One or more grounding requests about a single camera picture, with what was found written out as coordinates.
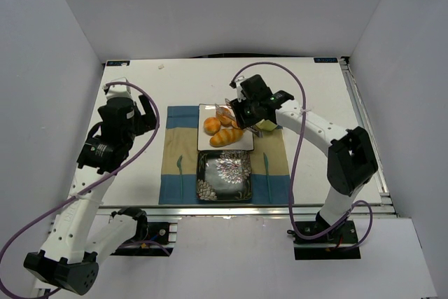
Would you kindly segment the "round bread roll top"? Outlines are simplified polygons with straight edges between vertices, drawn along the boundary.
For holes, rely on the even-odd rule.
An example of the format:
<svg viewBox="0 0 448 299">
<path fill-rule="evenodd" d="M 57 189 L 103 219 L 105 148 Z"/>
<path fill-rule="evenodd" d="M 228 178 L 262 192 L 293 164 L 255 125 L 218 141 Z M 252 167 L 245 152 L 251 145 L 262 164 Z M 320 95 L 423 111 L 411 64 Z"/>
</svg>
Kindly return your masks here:
<svg viewBox="0 0 448 299">
<path fill-rule="evenodd" d="M 229 127 L 232 125 L 232 114 L 229 109 L 219 106 L 216 109 L 216 117 L 220 121 L 221 125 L 224 127 Z"/>
</svg>

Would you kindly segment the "metal serving tongs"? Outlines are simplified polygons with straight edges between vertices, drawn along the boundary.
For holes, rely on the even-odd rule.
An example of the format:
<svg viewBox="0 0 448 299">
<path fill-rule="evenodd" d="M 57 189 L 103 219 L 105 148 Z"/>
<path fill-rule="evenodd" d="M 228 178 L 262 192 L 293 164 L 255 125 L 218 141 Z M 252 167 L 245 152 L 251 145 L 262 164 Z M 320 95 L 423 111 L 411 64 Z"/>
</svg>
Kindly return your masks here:
<svg viewBox="0 0 448 299">
<path fill-rule="evenodd" d="M 237 124 L 237 119 L 235 118 L 235 116 L 232 114 L 232 112 L 230 110 L 228 110 L 224 106 L 218 105 L 218 104 L 215 104 L 215 109 L 222 116 L 225 116 L 226 118 L 229 118 L 232 122 L 235 122 L 236 125 L 238 125 Z M 245 130 L 252 132 L 257 137 L 261 138 L 263 136 L 263 132 L 256 126 L 246 127 Z"/>
</svg>

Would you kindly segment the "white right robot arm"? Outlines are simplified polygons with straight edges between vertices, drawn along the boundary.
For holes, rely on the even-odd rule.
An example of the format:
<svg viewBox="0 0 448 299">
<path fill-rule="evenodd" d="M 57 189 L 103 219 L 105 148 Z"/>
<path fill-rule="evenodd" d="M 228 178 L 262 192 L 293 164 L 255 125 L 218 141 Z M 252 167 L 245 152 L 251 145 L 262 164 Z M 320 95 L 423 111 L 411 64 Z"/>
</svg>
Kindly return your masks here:
<svg viewBox="0 0 448 299">
<path fill-rule="evenodd" d="M 230 101 L 240 128 L 268 120 L 299 136 L 298 144 L 308 141 L 327 158 L 327 198 L 316 215 L 319 232 L 300 234 L 305 240 L 318 239 L 338 229 L 349 216 L 354 200 L 377 173 L 378 164 L 368 132 L 358 126 L 347 129 L 305 108 L 292 94 L 272 92 L 261 76 L 234 79 L 231 87 L 237 98 Z"/>
</svg>

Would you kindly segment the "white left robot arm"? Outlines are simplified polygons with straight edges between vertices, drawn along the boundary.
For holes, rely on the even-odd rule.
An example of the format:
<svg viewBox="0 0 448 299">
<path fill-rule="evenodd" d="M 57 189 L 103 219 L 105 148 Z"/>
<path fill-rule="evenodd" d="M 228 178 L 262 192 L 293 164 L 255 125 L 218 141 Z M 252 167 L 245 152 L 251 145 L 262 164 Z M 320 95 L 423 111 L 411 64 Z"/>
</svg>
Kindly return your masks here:
<svg viewBox="0 0 448 299">
<path fill-rule="evenodd" d="M 99 266 L 124 243 L 148 235 L 145 211 L 125 207 L 92 239 L 88 238 L 102 199 L 115 179 L 115 170 L 128 158 L 137 136 L 152 131 L 157 119 L 149 99 L 139 95 L 110 94 L 99 107 L 101 121 L 88 132 L 76 161 L 73 202 L 63 207 L 52 232 L 37 252 L 28 253 L 24 267 L 47 284 L 78 295 L 94 284 Z"/>
</svg>

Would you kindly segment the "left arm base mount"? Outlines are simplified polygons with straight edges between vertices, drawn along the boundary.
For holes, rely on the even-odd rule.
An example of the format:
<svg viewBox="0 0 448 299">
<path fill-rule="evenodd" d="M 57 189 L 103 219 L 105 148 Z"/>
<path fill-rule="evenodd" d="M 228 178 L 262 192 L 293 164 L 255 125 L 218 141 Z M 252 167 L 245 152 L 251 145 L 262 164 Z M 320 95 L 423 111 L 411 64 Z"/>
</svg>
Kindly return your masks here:
<svg viewBox="0 0 448 299">
<path fill-rule="evenodd" d="M 117 215 L 126 215 L 137 222 L 136 235 L 125 241 L 128 246 L 118 247 L 113 256 L 168 257 L 173 248 L 169 247 L 169 222 L 149 222 L 147 213 L 140 208 L 125 207 L 111 213 L 111 220 Z"/>
</svg>

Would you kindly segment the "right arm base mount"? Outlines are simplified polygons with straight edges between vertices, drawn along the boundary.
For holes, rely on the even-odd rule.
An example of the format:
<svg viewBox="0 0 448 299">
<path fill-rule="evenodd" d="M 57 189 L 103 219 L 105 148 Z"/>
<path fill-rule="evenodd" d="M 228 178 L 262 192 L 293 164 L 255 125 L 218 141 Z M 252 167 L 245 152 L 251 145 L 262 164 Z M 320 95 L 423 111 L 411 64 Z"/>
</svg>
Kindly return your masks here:
<svg viewBox="0 0 448 299">
<path fill-rule="evenodd" d="M 358 235 L 353 221 L 346 221 L 331 232 L 315 238 L 304 239 L 293 229 L 287 230 L 293 240 L 295 260 L 360 260 Z"/>
</svg>

